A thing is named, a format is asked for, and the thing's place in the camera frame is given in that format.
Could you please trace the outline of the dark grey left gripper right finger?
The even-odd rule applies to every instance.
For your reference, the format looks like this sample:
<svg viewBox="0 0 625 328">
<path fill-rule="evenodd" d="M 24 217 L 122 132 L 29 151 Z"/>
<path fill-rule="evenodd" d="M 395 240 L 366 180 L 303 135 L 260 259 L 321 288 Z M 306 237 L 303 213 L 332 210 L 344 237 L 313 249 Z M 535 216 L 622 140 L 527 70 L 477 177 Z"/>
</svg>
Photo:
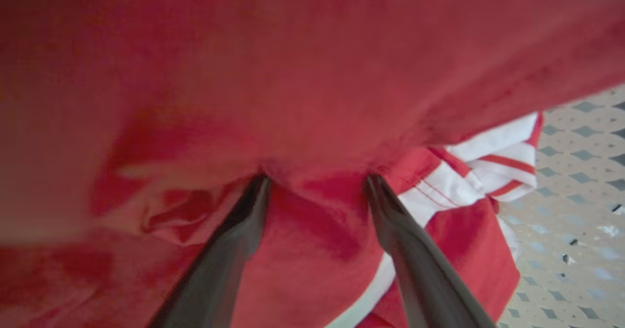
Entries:
<svg viewBox="0 0 625 328">
<path fill-rule="evenodd" d="M 364 181 L 378 242 L 391 256 L 411 328 L 493 328 L 495 323 L 381 175 Z"/>
</svg>

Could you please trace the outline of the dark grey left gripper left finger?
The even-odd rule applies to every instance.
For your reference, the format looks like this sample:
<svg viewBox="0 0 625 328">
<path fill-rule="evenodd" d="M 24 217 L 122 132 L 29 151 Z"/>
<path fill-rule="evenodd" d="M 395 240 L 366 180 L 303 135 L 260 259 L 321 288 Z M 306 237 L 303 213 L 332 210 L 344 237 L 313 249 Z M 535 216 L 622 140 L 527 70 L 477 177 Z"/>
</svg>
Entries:
<svg viewBox="0 0 625 328">
<path fill-rule="evenodd" d="M 260 246 L 271 180 L 252 178 L 158 312 L 150 328 L 228 328 L 244 266 Z"/>
</svg>

